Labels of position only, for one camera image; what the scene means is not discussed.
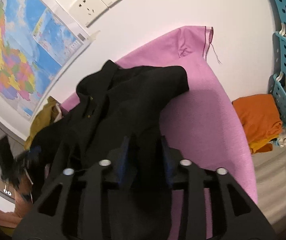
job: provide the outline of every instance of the orange cloth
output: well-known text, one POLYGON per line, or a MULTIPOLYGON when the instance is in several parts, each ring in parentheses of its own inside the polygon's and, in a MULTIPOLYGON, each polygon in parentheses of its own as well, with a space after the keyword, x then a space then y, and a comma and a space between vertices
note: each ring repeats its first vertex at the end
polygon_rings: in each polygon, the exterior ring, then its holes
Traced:
POLYGON ((272 95, 239 98, 233 101, 233 106, 249 144, 282 132, 282 121, 272 95))

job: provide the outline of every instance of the pink cushion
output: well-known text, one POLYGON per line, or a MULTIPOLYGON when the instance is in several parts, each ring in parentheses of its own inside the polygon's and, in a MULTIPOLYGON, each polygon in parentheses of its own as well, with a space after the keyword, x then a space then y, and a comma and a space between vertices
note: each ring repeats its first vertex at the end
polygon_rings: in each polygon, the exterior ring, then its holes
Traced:
MULTIPOLYGON (((228 96, 205 60, 212 35, 212 28, 185 26, 134 50, 117 64, 123 68, 140 65, 184 67, 190 91, 170 101, 162 111, 162 134, 170 147, 179 149, 184 158, 200 167, 227 168, 257 203, 254 166, 245 133, 228 96)), ((69 110, 78 102, 77 96, 73 95, 62 105, 69 110)), ((179 193, 175 193, 171 240, 178 236, 180 208, 181 199, 179 193)), ((208 215, 208 236, 211 236, 210 218, 208 215)))

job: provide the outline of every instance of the black jacket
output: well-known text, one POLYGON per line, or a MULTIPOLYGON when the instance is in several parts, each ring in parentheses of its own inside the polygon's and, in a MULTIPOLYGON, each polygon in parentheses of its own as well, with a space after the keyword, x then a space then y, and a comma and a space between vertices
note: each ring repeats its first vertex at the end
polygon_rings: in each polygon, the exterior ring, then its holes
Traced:
MULTIPOLYGON (((41 146, 41 168, 31 173, 40 176, 43 165, 52 163, 45 189, 65 168, 91 167, 119 148, 124 136, 134 138, 136 150, 131 158, 145 193, 112 194, 112 235, 115 239, 166 239, 171 227, 171 192, 158 192, 163 183, 157 150, 159 117, 172 98, 188 89, 180 66, 121 69, 107 61, 101 71, 78 84, 80 104, 36 135, 31 148, 41 146)), ((34 199, 43 184, 42 179, 35 181, 34 199)))

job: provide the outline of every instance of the colorful map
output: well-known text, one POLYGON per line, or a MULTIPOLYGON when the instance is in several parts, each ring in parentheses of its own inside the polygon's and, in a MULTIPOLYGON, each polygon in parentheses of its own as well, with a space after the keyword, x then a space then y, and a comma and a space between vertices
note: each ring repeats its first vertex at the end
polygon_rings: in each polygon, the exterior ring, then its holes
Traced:
POLYGON ((0 0, 0 95, 30 118, 81 46, 41 0, 0 0))

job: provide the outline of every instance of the screw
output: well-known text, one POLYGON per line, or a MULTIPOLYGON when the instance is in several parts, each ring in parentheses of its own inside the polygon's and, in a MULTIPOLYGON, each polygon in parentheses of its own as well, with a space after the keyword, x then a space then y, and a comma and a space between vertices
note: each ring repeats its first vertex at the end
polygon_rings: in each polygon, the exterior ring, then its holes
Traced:
POLYGON ((218 169, 216 170, 216 172, 217 172, 218 174, 220 174, 220 175, 226 175, 226 174, 227 174, 227 169, 225 169, 225 168, 218 168, 218 169))
POLYGON ((70 168, 65 169, 65 170, 63 171, 63 174, 66 175, 66 176, 73 175, 73 174, 74 174, 74 170, 73 170, 73 169, 70 169, 70 168))
POLYGON ((192 162, 190 160, 181 160, 180 164, 182 166, 190 166, 192 164, 192 162))
POLYGON ((111 161, 110 160, 101 160, 100 162, 99 162, 99 165, 101 165, 101 166, 109 166, 109 165, 111 165, 112 163, 111 163, 111 161))

